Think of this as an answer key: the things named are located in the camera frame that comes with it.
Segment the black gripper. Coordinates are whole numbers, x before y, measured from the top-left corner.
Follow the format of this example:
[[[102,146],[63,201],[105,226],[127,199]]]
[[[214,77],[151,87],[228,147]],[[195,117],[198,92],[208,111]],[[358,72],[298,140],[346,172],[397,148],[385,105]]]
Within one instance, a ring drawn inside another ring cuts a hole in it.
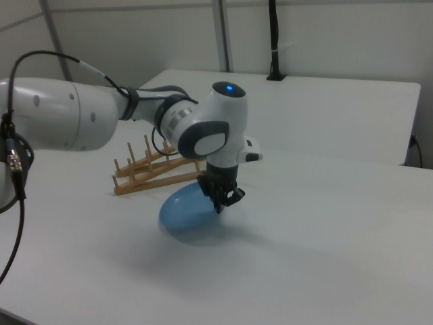
[[[223,211],[223,203],[226,207],[230,207],[239,202],[246,194],[241,188],[237,187],[238,168],[238,165],[218,167],[207,162],[206,174],[197,176],[203,194],[212,201],[217,214]],[[226,197],[224,190],[229,190]]]

